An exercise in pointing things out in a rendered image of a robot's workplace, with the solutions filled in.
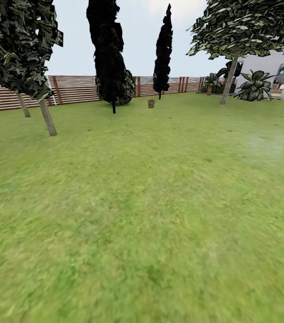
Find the wicker basket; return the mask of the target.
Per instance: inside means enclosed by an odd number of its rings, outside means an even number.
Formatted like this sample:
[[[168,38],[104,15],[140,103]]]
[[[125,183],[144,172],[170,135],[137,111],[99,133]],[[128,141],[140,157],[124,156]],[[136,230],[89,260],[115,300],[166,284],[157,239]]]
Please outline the wicker basket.
[[[149,100],[148,101],[148,106],[149,106],[149,108],[154,108],[154,105],[155,105],[155,100]]]

